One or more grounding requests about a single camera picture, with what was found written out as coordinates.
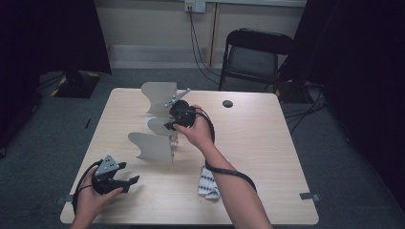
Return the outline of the white wall socket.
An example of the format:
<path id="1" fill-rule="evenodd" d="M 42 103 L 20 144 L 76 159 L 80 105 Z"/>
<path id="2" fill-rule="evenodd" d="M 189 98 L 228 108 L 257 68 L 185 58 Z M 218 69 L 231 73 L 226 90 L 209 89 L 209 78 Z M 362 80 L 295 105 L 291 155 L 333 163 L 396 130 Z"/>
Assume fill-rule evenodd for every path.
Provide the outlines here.
<path id="1" fill-rule="evenodd" d="M 199 0 L 184 0 L 184 10 L 186 12 L 205 13 L 206 3 Z"/>

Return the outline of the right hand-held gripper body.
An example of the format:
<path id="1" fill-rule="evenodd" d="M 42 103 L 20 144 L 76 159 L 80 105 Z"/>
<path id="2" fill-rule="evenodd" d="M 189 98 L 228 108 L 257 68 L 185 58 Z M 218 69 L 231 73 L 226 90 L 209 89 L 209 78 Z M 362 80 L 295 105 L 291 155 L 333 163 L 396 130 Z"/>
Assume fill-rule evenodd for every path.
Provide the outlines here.
<path id="1" fill-rule="evenodd" d="M 190 92 L 187 88 L 185 91 L 179 94 L 175 94 L 173 98 L 165 104 L 166 108 L 169 108 L 169 114 L 174 118 L 174 124 L 182 125 L 183 127 L 191 127 L 194 124 L 196 118 L 196 109 L 190 106 L 182 98 Z"/>

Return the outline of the person's right hand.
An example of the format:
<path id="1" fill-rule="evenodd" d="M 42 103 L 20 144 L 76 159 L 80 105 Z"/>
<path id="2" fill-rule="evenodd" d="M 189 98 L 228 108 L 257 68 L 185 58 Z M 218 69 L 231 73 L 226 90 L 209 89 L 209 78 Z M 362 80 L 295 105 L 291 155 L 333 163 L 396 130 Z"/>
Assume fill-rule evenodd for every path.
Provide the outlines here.
<path id="1" fill-rule="evenodd" d="M 208 121 L 201 115 L 201 107 L 195 105 L 198 112 L 192 127 L 186 128 L 180 124 L 174 124 L 174 128 L 181 134 L 185 135 L 188 141 L 197 147 L 205 157 L 208 157 L 215 151 L 215 145 L 211 138 Z"/>

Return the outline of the beige wall conduit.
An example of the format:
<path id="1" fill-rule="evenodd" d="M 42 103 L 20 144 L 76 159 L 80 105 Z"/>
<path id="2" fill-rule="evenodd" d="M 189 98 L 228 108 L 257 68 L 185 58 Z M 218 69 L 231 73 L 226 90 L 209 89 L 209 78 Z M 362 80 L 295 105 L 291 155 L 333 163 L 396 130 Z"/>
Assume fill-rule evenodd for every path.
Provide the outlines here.
<path id="1" fill-rule="evenodd" d="M 210 43 L 209 43 L 209 66 L 215 66 L 215 50 L 218 35 L 218 23 L 220 18 L 221 6 L 219 3 L 212 3 L 211 25 L 210 25 Z"/>

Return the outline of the black folding chair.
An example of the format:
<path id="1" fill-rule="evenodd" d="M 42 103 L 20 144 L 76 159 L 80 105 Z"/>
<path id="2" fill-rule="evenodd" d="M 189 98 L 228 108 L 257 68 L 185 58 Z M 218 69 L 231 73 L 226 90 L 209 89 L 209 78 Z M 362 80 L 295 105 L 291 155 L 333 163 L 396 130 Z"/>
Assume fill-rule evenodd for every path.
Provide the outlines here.
<path id="1" fill-rule="evenodd" d="M 280 82 L 279 56 L 289 55 L 293 39 L 271 31 L 241 28 L 228 34 L 219 91 L 227 77 L 265 83 L 275 88 Z"/>

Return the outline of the white expandable metal rack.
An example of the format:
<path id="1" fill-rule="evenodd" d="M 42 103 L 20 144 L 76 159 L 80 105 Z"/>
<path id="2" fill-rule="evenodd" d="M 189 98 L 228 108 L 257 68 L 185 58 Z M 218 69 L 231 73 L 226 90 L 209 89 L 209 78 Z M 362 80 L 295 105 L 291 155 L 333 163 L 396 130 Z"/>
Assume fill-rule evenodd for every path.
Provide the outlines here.
<path id="1" fill-rule="evenodd" d="M 177 94 L 175 82 L 147 82 L 141 92 L 149 99 L 150 107 L 144 118 L 144 129 L 151 134 L 133 132 L 128 139 L 139 148 L 137 158 L 171 163 L 174 160 L 174 147 L 178 143 L 175 131 L 164 124 L 172 121 L 169 114 L 170 102 Z"/>

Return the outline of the black stand base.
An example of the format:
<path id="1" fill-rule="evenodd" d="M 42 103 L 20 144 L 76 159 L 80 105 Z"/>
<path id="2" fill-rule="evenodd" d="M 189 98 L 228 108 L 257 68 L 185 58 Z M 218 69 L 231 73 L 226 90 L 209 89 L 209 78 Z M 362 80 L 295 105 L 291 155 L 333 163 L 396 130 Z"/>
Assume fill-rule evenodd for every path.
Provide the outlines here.
<path id="1" fill-rule="evenodd" d="M 100 79 L 98 73 L 64 71 L 64 77 L 51 92 L 54 97 L 90 98 Z"/>

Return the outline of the person's left hand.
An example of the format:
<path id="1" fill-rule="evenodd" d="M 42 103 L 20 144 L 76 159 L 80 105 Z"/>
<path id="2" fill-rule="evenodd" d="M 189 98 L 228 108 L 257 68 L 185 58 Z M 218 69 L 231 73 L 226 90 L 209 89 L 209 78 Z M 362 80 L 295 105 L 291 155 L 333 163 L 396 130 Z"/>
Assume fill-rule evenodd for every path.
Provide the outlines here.
<path id="1" fill-rule="evenodd" d="M 80 185 L 75 218 L 92 219 L 94 221 L 104 206 L 122 192 L 121 188 L 117 188 L 105 195 L 101 195 L 95 191 L 92 184 L 92 177 L 95 171 L 96 167 L 92 168 Z"/>

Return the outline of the white cloth with grey diamonds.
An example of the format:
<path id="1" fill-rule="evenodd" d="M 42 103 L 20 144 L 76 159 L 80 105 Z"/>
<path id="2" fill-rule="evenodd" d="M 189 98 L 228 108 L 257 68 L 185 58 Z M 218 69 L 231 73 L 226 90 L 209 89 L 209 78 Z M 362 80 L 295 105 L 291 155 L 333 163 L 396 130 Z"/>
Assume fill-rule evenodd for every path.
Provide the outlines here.
<path id="1" fill-rule="evenodd" d="M 199 179 L 198 194 L 207 199 L 218 199 L 221 197 L 218 185 L 211 171 L 202 167 L 202 173 Z"/>

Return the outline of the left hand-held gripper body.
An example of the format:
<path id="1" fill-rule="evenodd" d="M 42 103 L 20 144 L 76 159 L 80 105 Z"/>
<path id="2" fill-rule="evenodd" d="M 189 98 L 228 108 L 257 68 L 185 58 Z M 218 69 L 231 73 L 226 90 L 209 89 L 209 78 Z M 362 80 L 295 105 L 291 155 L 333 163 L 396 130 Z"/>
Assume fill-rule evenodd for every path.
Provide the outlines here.
<path id="1" fill-rule="evenodd" d="M 107 155 L 97 167 L 92 177 L 93 188 L 101 195 L 121 188 L 122 193 L 127 193 L 131 186 L 129 180 L 116 180 L 115 174 L 119 171 L 118 163 L 111 155 Z"/>

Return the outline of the dark curtain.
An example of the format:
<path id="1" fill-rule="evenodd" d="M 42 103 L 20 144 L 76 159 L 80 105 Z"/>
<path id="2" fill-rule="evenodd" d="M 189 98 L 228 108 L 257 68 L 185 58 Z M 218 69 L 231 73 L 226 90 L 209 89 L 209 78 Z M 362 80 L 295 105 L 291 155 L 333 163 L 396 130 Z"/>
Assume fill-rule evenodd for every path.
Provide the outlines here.
<path id="1" fill-rule="evenodd" d="M 405 210 L 405 0 L 307 0 L 282 76 L 323 86 Z"/>
<path id="2" fill-rule="evenodd" d="M 112 72 L 95 0 L 0 0 L 0 149 L 64 71 Z"/>

